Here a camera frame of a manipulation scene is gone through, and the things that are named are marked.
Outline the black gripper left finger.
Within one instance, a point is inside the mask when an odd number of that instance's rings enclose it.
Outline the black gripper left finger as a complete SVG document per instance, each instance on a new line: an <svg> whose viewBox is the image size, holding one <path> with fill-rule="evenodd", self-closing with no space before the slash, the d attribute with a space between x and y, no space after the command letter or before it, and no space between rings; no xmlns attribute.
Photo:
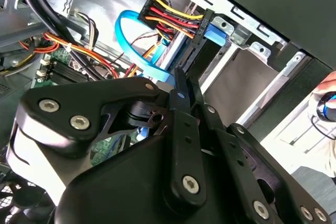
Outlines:
<svg viewBox="0 0 336 224"><path fill-rule="evenodd" d="M149 133L132 148L165 146L165 200L199 208L206 189L197 120L191 115L192 84L180 68L174 84L165 91L135 77L28 90L15 115L16 173L59 204L68 185L91 168L94 143L144 127Z"/></svg>

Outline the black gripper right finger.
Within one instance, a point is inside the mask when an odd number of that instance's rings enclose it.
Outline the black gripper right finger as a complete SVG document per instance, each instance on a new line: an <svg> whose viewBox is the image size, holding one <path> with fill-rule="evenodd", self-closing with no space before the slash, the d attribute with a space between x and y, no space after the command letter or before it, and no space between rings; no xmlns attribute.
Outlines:
<svg viewBox="0 0 336 224"><path fill-rule="evenodd" d="M197 81L187 80L201 143L214 152L235 223L331 223L326 211L241 125L225 127L204 102Z"/></svg>

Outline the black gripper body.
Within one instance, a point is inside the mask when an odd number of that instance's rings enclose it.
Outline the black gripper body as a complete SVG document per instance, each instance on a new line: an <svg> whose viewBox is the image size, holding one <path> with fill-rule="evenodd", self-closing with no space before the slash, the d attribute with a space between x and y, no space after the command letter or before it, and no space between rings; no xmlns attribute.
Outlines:
<svg viewBox="0 0 336 224"><path fill-rule="evenodd" d="M205 205L187 216L173 212L163 199L165 157L165 141L155 137L80 174L64 191L55 223L245 222L228 174L206 153Z"/></svg>

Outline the person hand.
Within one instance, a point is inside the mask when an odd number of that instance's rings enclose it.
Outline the person hand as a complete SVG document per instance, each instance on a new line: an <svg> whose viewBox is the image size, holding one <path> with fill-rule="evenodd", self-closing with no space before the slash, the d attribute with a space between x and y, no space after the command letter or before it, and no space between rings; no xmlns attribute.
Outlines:
<svg viewBox="0 0 336 224"><path fill-rule="evenodd" d="M336 72L333 71L326 76L313 90L314 94L325 94L336 91Z"/></svg>

